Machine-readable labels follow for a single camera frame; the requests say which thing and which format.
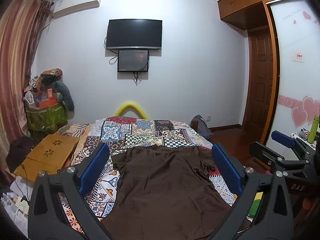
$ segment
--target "air conditioner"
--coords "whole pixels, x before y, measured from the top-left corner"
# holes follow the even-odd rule
[[[100,6],[101,0],[59,0],[53,10],[53,17],[59,18],[70,13]]]

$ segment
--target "metal screw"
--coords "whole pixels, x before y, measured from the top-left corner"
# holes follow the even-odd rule
[[[254,169],[251,167],[246,167],[244,170],[246,173],[253,173],[254,172]]]
[[[276,171],[276,175],[277,175],[278,177],[282,177],[282,176],[283,176],[283,173],[282,173],[281,171]]]
[[[38,172],[38,176],[39,176],[39,177],[42,177],[42,176],[44,176],[44,175],[45,175],[45,171],[39,171],[39,172]]]
[[[68,173],[73,173],[73,172],[75,172],[75,170],[76,170],[76,168],[74,166],[70,166],[67,168]]]

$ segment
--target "curtain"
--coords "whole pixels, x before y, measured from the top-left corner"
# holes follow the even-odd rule
[[[13,0],[0,20],[0,165],[27,132],[23,104],[31,65],[52,0]]]

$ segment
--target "patterned quilt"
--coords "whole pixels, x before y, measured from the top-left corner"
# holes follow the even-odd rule
[[[92,125],[82,150],[73,161],[80,163],[89,156],[99,142],[107,143],[110,158],[100,174],[92,192],[86,197],[86,202],[92,212],[101,221],[112,210],[116,201],[117,183],[120,174],[113,168],[111,155],[125,152],[135,146],[151,146],[154,144],[167,147],[202,146],[211,149],[212,144],[196,133],[188,124],[169,120],[145,120],[124,116],[100,119]],[[229,191],[219,171],[210,174],[210,180],[221,197],[232,205],[236,197]],[[79,226],[68,201],[63,193],[59,193],[61,204],[68,217],[70,225],[83,232]]]

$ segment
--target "brown shirt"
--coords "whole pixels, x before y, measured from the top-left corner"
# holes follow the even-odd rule
[[[101,223],[116,240],[203,238],[231,208],[209,180],[210,150],[154,145],[111,158],[120,179],[115,206]]]

